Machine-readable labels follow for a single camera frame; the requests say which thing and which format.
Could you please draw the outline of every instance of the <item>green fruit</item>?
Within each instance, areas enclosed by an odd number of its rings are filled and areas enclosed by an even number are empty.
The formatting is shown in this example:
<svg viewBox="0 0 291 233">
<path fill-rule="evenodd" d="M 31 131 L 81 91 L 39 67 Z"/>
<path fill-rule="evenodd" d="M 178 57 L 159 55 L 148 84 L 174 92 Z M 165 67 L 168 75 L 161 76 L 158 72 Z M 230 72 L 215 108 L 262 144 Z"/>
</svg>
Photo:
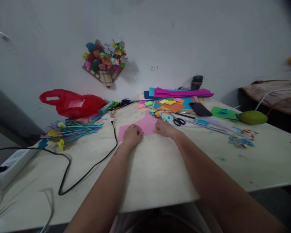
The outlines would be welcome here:
<svg viewBox="0 0 291 233">
<path fill-rule="evenodd" d="M 247 111 L 238 115 L 238 118 L 249 125 L 261 125 L 267 122 L 268 117 L 258 111 Z"/>
</svg>

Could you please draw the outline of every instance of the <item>black-handled scissors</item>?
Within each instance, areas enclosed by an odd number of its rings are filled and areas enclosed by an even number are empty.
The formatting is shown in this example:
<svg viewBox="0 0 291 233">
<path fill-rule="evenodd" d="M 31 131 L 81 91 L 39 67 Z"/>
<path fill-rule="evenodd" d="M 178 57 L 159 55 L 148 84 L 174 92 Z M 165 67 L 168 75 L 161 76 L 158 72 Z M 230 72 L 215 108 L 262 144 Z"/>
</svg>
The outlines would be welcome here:
<svg viewBox="0 0 291 233">
<path fill-rule="evenodd" d="M 174 118 L 174 123 L 176 126 L 181 126 L 181 125 L 185 125 L 185 121 L 181 118 L 176 118 L 174 115 L 172 115 L 172 117 Z"/>
</svg>

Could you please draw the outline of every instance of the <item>forearm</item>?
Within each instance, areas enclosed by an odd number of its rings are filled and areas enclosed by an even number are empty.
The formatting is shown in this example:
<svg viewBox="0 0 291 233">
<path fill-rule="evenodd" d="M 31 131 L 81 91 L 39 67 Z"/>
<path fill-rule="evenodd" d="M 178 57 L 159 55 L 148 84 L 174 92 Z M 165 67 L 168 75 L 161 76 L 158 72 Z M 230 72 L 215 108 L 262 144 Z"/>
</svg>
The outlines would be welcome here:
<svg viewBox="0 0 291 233">
<path fill-rule="evenodd" d="M 125 144 L 119 146 L 65 233 L 109 232 L 121 204 L 130 150 Z"/>
<path fill-rule="evenodd" d="M 201 199 L 226 232 L 282 232 L 285 227 L 182 132 L 173 137 Z"/>
</svg>

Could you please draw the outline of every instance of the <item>glue stick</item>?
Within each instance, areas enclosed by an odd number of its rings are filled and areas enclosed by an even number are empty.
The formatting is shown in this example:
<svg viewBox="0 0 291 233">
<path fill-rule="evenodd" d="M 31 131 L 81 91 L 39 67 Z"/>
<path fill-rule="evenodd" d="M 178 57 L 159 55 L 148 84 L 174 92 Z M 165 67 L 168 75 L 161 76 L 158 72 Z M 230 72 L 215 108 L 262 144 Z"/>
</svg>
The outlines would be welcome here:
<svg viewBox="0 0 291 233">
<path fill-rule="evenodd" d="M 98 113 L 99 113 L 100 115 L 105 114 L 105 113 L 108 111 L 109 108 L 113 107 L 113 105 L 114 105 L 114 102 L 110 101 L 110 102 L 107 103 L 107 104 L 106 104 L 102 109 L 100 109 L 100 110 L 98 111 Z"/>
</svg>

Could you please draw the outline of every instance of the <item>red plastic bag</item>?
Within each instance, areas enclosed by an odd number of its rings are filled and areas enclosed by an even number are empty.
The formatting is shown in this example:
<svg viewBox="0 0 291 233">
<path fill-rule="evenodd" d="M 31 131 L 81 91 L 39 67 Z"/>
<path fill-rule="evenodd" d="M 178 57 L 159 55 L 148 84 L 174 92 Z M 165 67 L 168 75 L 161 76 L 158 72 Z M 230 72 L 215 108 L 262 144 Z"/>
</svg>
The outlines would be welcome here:
<svg viewBox="0 0 291 233">
<path fill-rule="evenodd" d="M 58 97 L 59 99 L 47 100 L 48 97 Z M 75 119 L 95 115 L 107 104 L 98 96 L 79 95 L 63 89 L 44 92 L 40 95 L 40 100 L 45 104 L 56 106 L 59 115 Z"/>
</svg>

